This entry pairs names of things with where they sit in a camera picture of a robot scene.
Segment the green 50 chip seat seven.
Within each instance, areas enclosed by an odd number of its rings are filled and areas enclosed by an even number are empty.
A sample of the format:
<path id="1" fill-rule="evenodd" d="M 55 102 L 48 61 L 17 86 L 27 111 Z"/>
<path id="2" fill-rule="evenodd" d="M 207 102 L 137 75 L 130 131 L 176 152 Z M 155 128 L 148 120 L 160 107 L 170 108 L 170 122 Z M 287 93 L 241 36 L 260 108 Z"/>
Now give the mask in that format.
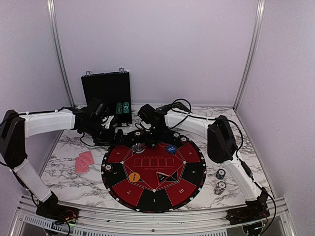
<path id="1" fill-rule="evenodd" d="M 175 138 L 175 139 L 177 139 L 177 138 L 179 138 L 179 133 L 173 133 L 173 137 Z"/>

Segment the blue small blind button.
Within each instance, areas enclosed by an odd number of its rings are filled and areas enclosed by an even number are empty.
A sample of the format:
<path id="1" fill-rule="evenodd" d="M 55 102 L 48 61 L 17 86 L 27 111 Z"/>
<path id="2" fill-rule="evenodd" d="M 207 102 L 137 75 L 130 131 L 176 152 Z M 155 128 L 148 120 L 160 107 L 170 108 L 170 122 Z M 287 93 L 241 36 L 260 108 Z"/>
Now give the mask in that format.
<path id="1" fill-rule="evenodd" d="M 177 148 L 175 146 L 168 146 L 166 150 L 168 153 L 175 153 L 177 151 Z"/>

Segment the clear round dealer button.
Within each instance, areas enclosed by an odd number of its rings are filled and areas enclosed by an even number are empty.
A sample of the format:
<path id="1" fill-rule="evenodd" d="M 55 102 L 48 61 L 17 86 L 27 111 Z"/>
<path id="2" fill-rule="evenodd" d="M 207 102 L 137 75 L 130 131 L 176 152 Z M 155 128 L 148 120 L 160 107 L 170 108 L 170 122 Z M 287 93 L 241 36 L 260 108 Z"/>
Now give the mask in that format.
<path id="1" fill-rule="evenodd" d="M 140 154 L 145 150 L 145 145 L 144 144 L 134 144 L 132 146 L 132 150 L 136 154 Z"/>

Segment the orange big blind button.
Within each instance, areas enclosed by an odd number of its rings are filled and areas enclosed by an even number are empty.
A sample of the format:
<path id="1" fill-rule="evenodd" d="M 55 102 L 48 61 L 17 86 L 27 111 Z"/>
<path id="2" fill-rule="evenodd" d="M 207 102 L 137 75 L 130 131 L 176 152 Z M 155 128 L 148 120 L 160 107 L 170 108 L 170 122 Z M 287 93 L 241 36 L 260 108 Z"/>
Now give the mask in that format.
<path id="1" fill-rule="evenodd" d="M 128 176 L 130 182 L 138 182 L 140 180 L 140 174 L 133 172 Z"/>

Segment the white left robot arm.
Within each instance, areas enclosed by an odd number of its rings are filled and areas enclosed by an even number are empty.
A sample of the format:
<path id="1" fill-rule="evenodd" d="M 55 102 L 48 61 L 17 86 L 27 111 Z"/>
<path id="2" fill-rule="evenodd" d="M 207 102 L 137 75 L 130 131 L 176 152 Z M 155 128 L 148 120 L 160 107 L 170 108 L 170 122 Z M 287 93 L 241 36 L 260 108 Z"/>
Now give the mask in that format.
<path id="1" fill-rule="evenodd" d="M 95 145 L 107 146 L 116 139 L 114 117 L 105 108 L 75 107 L 54 111 L 18 113 L 8 110 L 0 124 L 0 153 L 4 165 L 39 200 L 39 212 L 52 219 L 62 215 L 64 207 L 59 205 L 58 197 L 43 182 L 38 172 L 29 162 L 25 139 L 37 134 L 60 130 L 76 130 L 89 134 Z"/>

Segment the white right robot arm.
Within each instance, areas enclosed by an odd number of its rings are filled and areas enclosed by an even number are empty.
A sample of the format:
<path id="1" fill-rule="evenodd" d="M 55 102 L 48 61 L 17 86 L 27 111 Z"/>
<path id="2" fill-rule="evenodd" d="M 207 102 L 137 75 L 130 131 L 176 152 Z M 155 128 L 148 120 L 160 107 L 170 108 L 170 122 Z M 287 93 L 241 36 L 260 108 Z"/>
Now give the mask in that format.
<path id="1" fill-rule="evenodd" d="M 220 115 L 212 118 L 193 114 L 187 100 L 176 99 L 171 104 L 153 108 L 146 104 L 138 111 L 138 116 L 152 130 L 179 128 L 207 140 L 207 155 L 211 161 L 223 166 L 238 184 L 246 200 L 244 216 L 255 220 L 267 209 L 269 194 L 254 178 L 253 172 L 241 158 L 240 145 L 236 144 L 231 125 L 234 123 Z"/>

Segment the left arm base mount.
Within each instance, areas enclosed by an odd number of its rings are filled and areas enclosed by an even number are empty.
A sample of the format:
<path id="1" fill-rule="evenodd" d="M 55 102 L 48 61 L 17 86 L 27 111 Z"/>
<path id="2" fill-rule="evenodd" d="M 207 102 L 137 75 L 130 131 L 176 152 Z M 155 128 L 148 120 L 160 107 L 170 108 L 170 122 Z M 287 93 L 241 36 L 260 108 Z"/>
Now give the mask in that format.
<path id="1" fill-rule="evenodd" d="M 56 224 L 75 223 L 79 214 L 79 209 L 69 206 L 58 205 L 56 210 L 47 210 L 38 207 L 36 214 L 45 218 L 56 220 Z"/>

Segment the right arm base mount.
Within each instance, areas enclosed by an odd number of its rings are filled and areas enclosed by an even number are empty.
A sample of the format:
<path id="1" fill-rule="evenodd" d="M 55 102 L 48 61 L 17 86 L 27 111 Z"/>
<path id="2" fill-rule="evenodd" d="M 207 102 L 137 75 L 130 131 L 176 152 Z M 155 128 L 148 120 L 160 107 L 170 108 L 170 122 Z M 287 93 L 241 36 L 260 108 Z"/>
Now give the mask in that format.
<path id="1" fill-rule="evenodd" d="M 268 210 L 259 211 L 256 208 L 250 207 L 233 208 L 229 209 L 226 213 L 226 219 L 229 221 L 230 225 L 247 223 L 270 216 Z"/>

